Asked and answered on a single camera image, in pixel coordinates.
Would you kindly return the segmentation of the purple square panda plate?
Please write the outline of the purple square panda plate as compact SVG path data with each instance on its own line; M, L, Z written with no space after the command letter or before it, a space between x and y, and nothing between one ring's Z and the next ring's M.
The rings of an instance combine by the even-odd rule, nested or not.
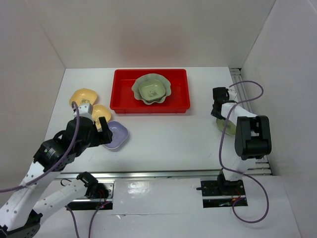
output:
M110 150L118 149L128 138L128 129L121 123L114 120L108 122L107 124L112 132L112 142L109 144L104 144L103 147Z

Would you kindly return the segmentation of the yellow square panda plate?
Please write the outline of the yellow square panda plate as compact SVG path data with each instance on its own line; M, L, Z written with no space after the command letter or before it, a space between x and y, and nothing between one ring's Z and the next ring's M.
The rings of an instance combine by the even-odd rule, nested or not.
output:
M102 126L100 123L99 118L104 117L106 119L106 122L109 122L111 120L111 113L110 111L103 105L97 104L93 105L93 112L92 112L93 119L96 123L96 127L98 131L101 131Z
M69 100L69 104L72 106L72 102L75 102L77 106L81 104L89 103L93 105L97 100L98 95L94 90L90 90L87 88L82 88L76 90Z

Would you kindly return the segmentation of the green square panda plate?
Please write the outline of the green square panda plate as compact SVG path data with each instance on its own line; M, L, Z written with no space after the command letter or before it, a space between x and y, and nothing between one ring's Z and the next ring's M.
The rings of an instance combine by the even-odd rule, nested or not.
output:
M224 130L225 120L224 119L216 119L216 125L220 131ZM234 136L236 134L236 125L231 121L228 121L227 127L225 129L225 133L230 136Z
M166 94L166 89L163 83L156 79L142 82L138 89L141 98L146 103L152 103L154 101L160 100Z

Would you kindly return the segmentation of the large green scalloped bowl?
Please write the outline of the large green scalloped bowl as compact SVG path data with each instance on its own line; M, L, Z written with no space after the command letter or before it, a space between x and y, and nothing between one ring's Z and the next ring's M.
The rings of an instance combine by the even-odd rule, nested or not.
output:
M165 96L163 96L160 100L157 100L157 101L154 101L152 103L146 103L142 98L141 98L141 95L140 95L140 92L139 92L139 85L142 83L142 82L145 82L145 81L149 81L149 80L153 80L153 79L156 79L156 80L159 80L163 83L165 89L166 89L166 94ZM165 78L164 76L160 75L160 74L156 74L156 73L150 73L150 74L145 74L141 77L139 77L138 79L136 79L135 83L133 84L132 86L132 91L134 93L134 98L136 100L141 100L143 101L146 105L151 105L151 104L154 104L154 103L163 103L165 101L165 99L169 96L171 96L172 94L172 90L171 90L171 83L170 81Z

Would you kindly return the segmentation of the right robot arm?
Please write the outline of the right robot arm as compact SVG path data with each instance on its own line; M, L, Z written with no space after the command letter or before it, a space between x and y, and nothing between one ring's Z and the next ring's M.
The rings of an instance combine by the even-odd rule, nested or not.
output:
M219 130L234 136L235 155L229 160L228 168L221 169L217 176L216 189L228 195L242 186L242 174L271 153L269 119L253 114L230 99L229 90L216 87L212 90L214 103L211 115L216 118Z

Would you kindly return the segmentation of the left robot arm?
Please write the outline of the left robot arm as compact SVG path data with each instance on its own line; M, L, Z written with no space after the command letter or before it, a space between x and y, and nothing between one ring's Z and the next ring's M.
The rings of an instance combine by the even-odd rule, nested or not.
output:
M101 117L99 121L101 130L91 119L74 118L65 130L41 144L18 190L0 209L2 238L34 237L48 217L80 197L108 198L107 187L89 172L80 173L63 189L40 198L48 185L85 149L111 143L112 132L106 119Z

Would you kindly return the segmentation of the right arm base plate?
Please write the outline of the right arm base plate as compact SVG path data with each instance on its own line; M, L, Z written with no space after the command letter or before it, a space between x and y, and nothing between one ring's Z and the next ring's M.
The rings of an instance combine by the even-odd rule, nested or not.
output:
M220 184L215 180L202 180L200 187L204 208L224 208L235 206L248 206L244 184L241 180Z

